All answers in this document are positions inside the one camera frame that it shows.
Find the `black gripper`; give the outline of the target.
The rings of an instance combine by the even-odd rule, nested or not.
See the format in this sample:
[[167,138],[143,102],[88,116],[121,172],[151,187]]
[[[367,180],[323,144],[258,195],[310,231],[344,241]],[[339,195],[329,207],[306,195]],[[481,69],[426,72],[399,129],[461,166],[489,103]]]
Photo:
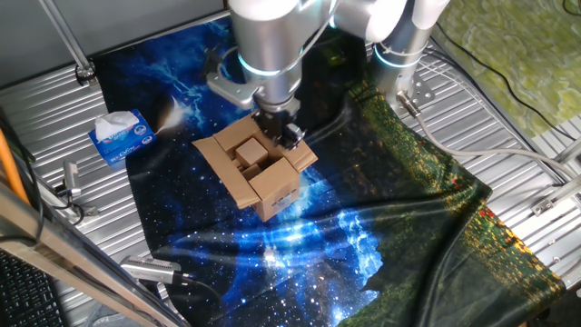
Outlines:
[[252,114],[252,119],[269,139],[285,151],[297,148],[304,138],[305,132],[293,124],[295,118],[288,111],[271,113],[258,109]]

